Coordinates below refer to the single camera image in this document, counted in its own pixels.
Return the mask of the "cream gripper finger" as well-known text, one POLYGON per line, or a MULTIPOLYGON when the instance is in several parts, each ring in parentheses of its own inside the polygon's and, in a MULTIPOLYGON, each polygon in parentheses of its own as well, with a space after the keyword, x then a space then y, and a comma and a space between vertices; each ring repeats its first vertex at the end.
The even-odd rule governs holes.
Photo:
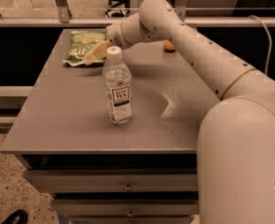
POLYGON ((108 41, 98 42, 82 59, 83 63, 90 65, 103 60, 107 56, 107 50, 109 48, 108 41))

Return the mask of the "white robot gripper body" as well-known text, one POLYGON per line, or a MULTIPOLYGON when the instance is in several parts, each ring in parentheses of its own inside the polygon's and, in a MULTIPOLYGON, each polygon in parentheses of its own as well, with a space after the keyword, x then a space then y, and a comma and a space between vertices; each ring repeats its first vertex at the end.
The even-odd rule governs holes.
POLYGON ((110 46, 128 49, 138 43, 156 41, 158 37, 147 30, 135 13, 106 27, 106 39, 110 46))

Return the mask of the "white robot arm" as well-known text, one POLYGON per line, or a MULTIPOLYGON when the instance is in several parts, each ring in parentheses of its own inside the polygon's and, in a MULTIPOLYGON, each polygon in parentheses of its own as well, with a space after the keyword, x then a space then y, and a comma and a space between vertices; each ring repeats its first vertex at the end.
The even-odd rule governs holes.
POLYGON ((275 224, 275 81, 187 26, 166 0, 144 0, 106 34, 124 49, 158 38, 220 100, 199 128, 199 223, 275 224))

